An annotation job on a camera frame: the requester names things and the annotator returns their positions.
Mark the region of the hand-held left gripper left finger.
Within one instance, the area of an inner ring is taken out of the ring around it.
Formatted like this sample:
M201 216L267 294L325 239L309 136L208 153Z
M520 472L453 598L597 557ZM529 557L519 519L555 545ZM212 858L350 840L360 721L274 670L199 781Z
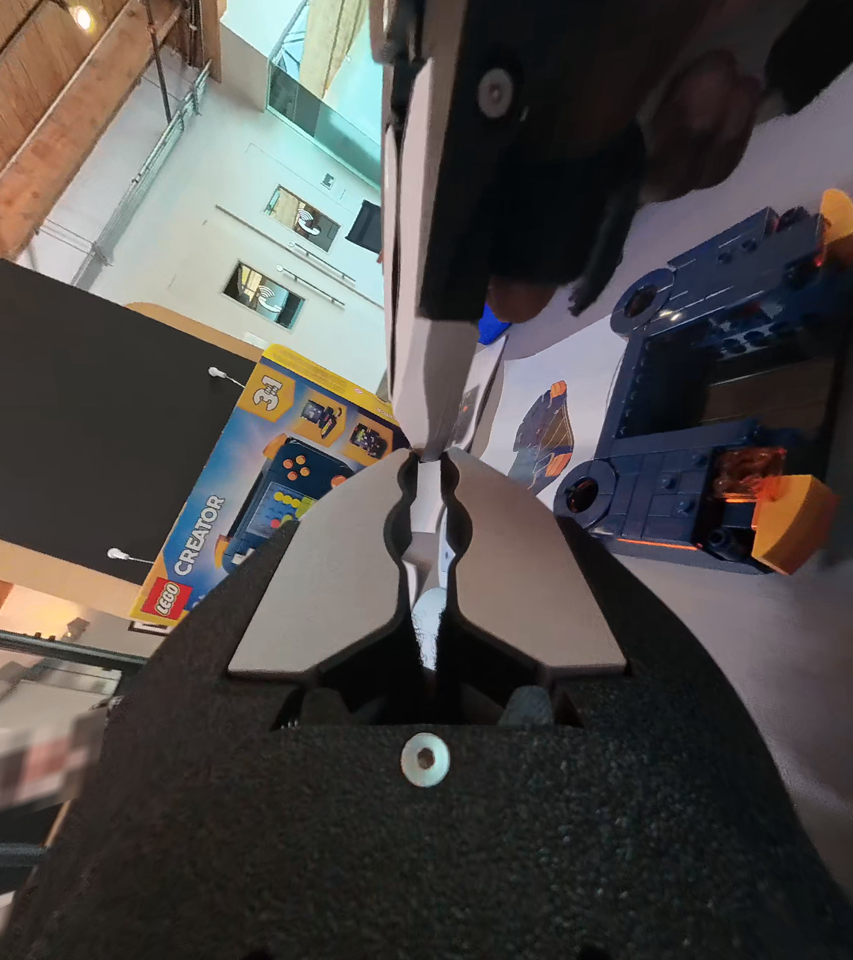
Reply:
M228 675L304 679L409 614L413 452L396 450L326 493L299 522Z

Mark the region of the person's right hand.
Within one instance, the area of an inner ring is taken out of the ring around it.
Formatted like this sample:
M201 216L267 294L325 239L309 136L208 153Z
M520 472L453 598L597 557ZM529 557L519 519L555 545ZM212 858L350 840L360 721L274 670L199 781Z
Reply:
M635 211L719 185L751 138L760 79L704 22L669 16L610 27L564 80L560 103L524 124L521 142L578 161L636 121L645 164Z

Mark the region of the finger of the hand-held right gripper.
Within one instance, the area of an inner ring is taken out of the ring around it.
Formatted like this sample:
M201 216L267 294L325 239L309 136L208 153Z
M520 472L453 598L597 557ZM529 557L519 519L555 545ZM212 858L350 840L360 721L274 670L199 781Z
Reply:
M433 209L433 73L429 59L413 82L400 152L400 426L420 460L448 449L478 344L476 321L427 318L420 306Z
M381 264L383 268L383 308L386 325L387 347L387 393L395 422L400 421L398 402L395 399L395 367L396 367L396 294L398 281L396 279L397 266L397 233L398 233L398 203L399 203L399 160L400 147L398 146L396 123L391 122L385 127L382 138L381 153Z

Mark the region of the black board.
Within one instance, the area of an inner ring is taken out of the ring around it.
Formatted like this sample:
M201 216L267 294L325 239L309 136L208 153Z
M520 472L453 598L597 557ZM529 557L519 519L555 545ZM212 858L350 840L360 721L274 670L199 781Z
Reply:
M0 258L0 540L140 585L253 366Z

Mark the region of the open instruction booklet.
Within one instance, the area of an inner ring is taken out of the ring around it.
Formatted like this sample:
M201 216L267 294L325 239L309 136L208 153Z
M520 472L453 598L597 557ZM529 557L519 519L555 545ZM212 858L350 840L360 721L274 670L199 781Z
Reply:
M548 507L561 479L590 460L619 373L626 342L603 317L563 340L520 357L520 329L505 336L505 346L473 431L469 450L487 465L507 474L517 452L517 430L534 402L554 383L564 381L566 412L573 435L572 455L558 477L538 492Z

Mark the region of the toy brick set box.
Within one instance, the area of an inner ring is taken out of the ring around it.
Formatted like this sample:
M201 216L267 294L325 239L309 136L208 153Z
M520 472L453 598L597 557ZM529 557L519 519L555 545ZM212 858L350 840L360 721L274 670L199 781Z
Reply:
M390 405L280 344L259 358L130 618L168 632L285 525L409 440Z

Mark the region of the dark blue toy brick console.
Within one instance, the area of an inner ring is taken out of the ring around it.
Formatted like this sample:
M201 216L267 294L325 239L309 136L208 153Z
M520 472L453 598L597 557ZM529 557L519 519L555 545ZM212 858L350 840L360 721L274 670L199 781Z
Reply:
M553 512L610 552L792 575L828 540L853 332L853 200L758 210L624 291L592 458Z

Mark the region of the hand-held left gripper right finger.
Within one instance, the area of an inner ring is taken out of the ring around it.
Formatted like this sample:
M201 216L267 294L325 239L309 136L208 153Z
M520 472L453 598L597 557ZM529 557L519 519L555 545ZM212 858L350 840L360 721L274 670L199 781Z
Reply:
M465 626L550 680L622 674L625 654L553 512L458 448L443 469L447 598Z

